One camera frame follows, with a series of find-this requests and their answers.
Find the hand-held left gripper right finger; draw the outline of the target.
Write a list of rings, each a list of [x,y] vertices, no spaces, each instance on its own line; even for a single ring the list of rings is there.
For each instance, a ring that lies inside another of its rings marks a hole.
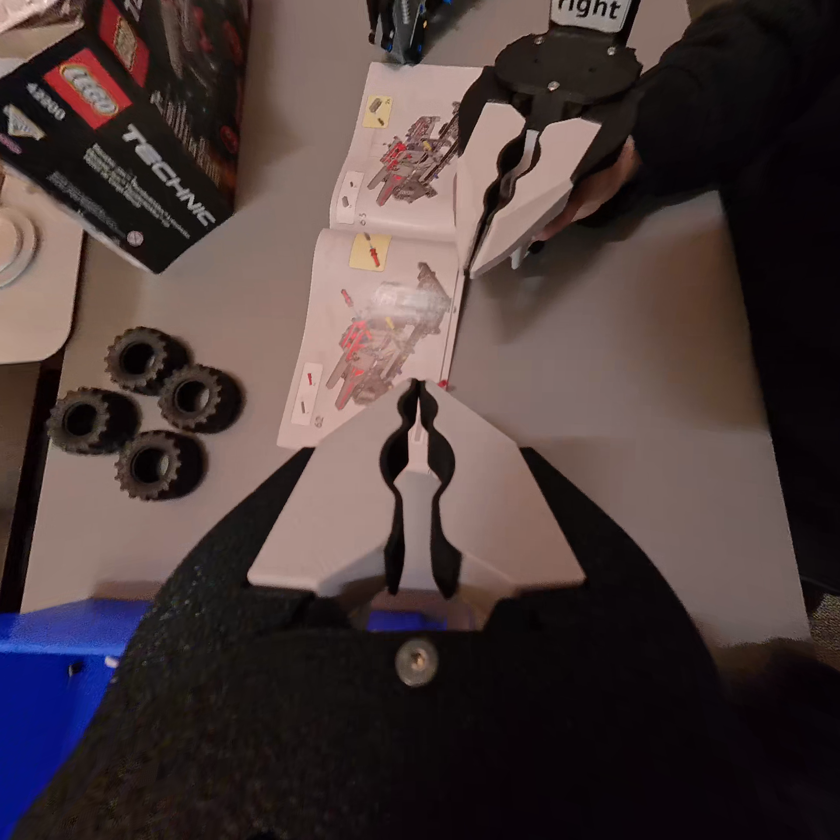
[[[576,587],[585,573],[520,447],[432,381],[417,387],[432,500],[432,576],[447,599]]]

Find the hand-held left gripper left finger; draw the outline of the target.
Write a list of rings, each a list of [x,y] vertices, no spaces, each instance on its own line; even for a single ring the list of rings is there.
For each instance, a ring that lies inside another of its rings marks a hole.
[[[406,541],[396,478],[408,464],[419,386],[403,383],[312,450],[248,571],[251,585],[321,597],[398,592]]]

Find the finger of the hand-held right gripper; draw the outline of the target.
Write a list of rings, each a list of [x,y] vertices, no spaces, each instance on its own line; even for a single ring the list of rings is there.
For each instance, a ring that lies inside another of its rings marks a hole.
[[[471,270],[500,197],[503,154],[524,135],[525,119],[510,104],[481,110],[455,173],[455,244],[462,270]]]
[[[471,262],[472,277],[510,257],[562,211],[572,175],[600,129],[600,123],[552,123],[541,132],[539,158],[515,180],[507,204],[490,217]]]

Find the building instruction booklet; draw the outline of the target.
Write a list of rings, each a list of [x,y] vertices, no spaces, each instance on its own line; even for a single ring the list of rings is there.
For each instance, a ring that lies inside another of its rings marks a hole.
[[[276,439],[313,447],[406,380],[446,382],[463,292],[459,109],[478,67],[372,63]]]

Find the person's right forearm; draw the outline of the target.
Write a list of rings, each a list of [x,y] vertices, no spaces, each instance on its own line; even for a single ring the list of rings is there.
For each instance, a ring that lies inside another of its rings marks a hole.
[[[639,83],[649,194],[737,182],[793,219],[838,221],[838,1],[725,2]]]

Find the grey desk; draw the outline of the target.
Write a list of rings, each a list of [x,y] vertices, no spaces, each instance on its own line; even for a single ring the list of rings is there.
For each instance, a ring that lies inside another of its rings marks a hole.
[[[277,433],[313,250],[382,53],[364,2],[253,12],[235,215],[158,277],[89,245],[57,387],[107,385],[107,346],[147,325],[237,375],[244,415],[209,438],[206,481],[174,502],[129,499],[111,458],[50,447],[18,610],[152,595],[287,458]],[[455,398],[621,525],[712,643],[810,639],[715,193],[578,227],[472,283],[451,373]]]

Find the person's right hand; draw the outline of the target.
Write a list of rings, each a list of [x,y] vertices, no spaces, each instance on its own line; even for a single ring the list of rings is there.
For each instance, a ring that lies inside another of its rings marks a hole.
[[[612,165],[586,176],[574,186],[562,212],[534,235],[532,244],[545,243],[572,224],[593,215],[635,176],[640,163],[634,138],[629,136]]]

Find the black blue toy vehicle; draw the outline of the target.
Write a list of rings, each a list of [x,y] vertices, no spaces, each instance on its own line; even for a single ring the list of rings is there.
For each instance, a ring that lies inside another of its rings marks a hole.
[[[414,66],[479,1],[366,1],[369,42],[388,60]]]

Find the black toy tire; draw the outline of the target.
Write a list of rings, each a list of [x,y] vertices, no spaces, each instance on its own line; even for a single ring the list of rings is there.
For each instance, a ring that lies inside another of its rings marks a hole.
[[[49,413],[47,435],[71,455],[116,455],[137,434],[140,410],[126,395],[84,387],[62,396]]]
[[[119,452],[115,480],[140,501],[170,501],[194,491],[206,474],[204,446],[195,437],[163,429],[137,434]]]
[[[202,364],[174,371],[157,398],[163,419],[189,434],[224,432],[236,423],[243,404],[244,395],[231,375]]]
[[[192,362],[188,347],[158,329],[128,329],[108,347],[104,357],[111,381],[125,391],[159,396],[173,373]]]

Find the person's dark clothing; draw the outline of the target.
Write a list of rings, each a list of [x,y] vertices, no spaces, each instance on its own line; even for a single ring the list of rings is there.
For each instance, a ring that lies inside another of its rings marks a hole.
[[[722,192],[801,579],[838,594],[838,148],[784,131]]]

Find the blue plastic bin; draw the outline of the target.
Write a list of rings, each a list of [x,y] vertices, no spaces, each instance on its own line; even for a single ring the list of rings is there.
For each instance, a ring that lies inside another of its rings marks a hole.
[[[419,635],[433,677],[398,675],[406,633],[333,599],[237,591],[212,614],[154,605],[80,726],[68,671],[2,665],[10,838],[468,838],[464,659]]]

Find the black toy set box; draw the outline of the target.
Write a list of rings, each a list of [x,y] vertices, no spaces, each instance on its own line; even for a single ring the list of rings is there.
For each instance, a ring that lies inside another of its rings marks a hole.
[[[234,211],[252,8],[1,2],[2,164],[159,275]]]

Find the white round object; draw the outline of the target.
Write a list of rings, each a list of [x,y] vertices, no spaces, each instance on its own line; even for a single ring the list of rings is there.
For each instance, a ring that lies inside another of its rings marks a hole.
[[[32,273],[39,253],[39,225],[27,209],[1,204],[1,289]]]

